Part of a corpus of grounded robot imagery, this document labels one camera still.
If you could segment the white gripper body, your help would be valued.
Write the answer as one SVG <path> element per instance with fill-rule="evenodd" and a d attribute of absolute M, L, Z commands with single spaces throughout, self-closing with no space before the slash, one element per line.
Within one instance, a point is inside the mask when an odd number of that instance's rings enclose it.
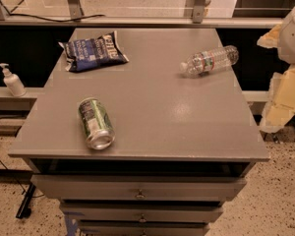
<path fill-rule="evenodd" d="M 295 7 L 282 22 L 277 49 L 281 60 L 295 64 Z"/>

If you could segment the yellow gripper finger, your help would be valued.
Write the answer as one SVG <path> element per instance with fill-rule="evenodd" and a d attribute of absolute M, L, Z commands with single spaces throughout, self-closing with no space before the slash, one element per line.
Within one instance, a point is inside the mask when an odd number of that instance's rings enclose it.
<path fill-rule="evenodd" d="M 258 39 L 257 45 L 263 48 L 276 48 L 278 46 L 280 30 L 281 24 L 276 25 Z"/>
<path fill-rule="evenodd" d="M 295 65 L 283 74 L 274 73 L 269 84 L 268 101 L 262 113 L 260 130 L 276 133 L 295 115 Z"/>

